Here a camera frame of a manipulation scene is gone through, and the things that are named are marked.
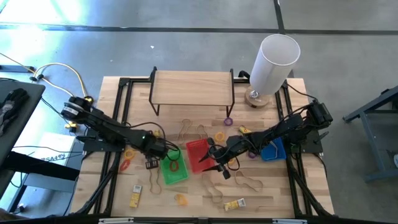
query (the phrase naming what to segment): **blue basket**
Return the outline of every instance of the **blue basket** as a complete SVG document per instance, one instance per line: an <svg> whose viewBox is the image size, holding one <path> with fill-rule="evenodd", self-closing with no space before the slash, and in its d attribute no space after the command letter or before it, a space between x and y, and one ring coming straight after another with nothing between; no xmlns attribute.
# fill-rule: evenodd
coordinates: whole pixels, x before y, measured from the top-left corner
<svg viewBox="0 0 398 224"><path fill-rule="evenodd" d="M278 161L286 159L286 152L284 144L282 142L282 138L277 138L272 142L274 142L278 149L276 150L276 148L272 144L268 144L261 150L261 159L263 161Z"/></svg>

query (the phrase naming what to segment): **green basket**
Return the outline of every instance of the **green basket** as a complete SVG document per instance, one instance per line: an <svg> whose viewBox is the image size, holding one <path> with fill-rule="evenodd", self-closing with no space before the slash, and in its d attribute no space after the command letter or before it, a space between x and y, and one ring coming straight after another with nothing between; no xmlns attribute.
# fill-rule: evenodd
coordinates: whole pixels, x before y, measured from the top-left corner
<svg viewBox="0 0 398 224"><path fill-rule="evenodd" d="M169 155L169 157L171 159L176 159L178 157L178 154L179 154L178 151L170 151L167 155ZM167 185L175 184L177 182L180 182L182 180L189 178L189 173L188 173L187 167L185 165L182 152L181 152L181 156L179 157L179 159L177 159L178 170L176 170L176 171L170 170L171 162L172 161L168 157L166 157L160 161L160 167L162 168L164 182Z"/></svg>

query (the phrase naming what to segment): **white cylinder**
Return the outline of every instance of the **white cylinder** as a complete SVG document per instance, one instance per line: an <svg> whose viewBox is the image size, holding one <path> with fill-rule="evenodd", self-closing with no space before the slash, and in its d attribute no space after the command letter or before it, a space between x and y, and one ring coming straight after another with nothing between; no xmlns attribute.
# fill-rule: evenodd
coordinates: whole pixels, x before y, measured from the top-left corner
<svg viewBox="0 0 398 224"><path fill-rule="evenodd" d="M262 42L250 74L250 85L262 95L276 93L300 57L300 46L291 37L274 34Z"/></svg>

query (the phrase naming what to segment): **purple ring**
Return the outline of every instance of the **purple ring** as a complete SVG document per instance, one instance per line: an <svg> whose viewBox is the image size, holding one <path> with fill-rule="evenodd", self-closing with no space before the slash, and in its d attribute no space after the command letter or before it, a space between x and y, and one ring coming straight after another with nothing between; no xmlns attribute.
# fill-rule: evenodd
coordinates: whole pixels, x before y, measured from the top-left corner
<svg viewBox="0 0 398 224"><path fill-rule="evenodd" d="M225 118L224 119L225 126L231 126L233 123L234 123L234 120L232 120L232 118Z"/></svg>
<svg viewBox="0 0 398 224"><path fill-rule="evenodd" d="M249 156L250 159L254 159L254 158L257 157L257 155L252 153L252 152L248 152L248 156Z"/></svg>

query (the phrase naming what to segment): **small yellow package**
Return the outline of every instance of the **small yellow package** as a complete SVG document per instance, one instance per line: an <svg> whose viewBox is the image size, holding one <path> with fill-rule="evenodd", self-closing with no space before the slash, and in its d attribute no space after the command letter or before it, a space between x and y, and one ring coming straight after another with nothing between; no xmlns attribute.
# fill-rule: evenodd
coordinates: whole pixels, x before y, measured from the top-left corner
<svg viewBox="0 0 398 224"><path fill-rule="evenodd" d="M229 211L235 208L240 208L240 207L245 207L246 203L244 202L244 198L232 201L232 202L228 202L224 204L224 209L225 211Z"/></svg>
<svg viewBox="0 0 398 224"><path fill-rule="evenodd" d="M132 190L132 195L130 199L130 207L132 208L137 208L138 207L138 201L139 201L139 196L141 194L142 186L141 185L135 185L133 190Z"/></svg>

